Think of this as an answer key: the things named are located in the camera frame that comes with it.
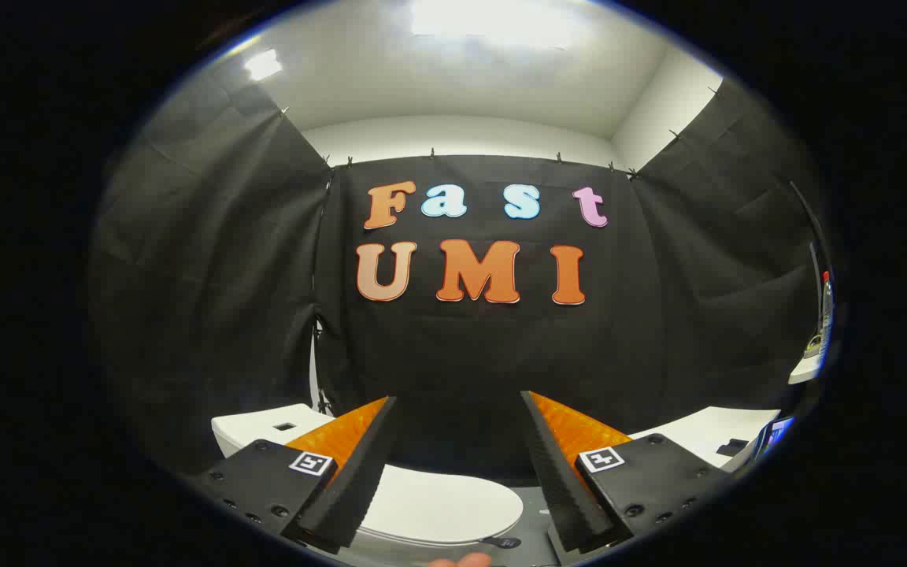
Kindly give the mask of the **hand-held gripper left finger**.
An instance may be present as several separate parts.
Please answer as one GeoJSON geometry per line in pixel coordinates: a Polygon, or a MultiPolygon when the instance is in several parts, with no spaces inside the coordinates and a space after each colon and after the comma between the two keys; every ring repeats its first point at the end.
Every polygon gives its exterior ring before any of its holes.
{"type": "Polygon", "coordinates": [[[239,523],[328,553],[348,547],[396,438],[396,396],[383,396],[286,443],[255,440],[192,477],[239,523]]]}

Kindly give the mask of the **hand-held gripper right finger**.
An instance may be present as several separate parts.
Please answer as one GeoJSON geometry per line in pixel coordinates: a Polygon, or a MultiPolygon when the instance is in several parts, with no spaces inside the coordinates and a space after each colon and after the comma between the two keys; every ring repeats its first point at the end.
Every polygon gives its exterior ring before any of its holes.
{"type": "Polygon", "coordinates": [[[591,552],[679,521],[731,475],[658,433],[634,439],[522,391],[527,449],[559,543],[591,552]]]}

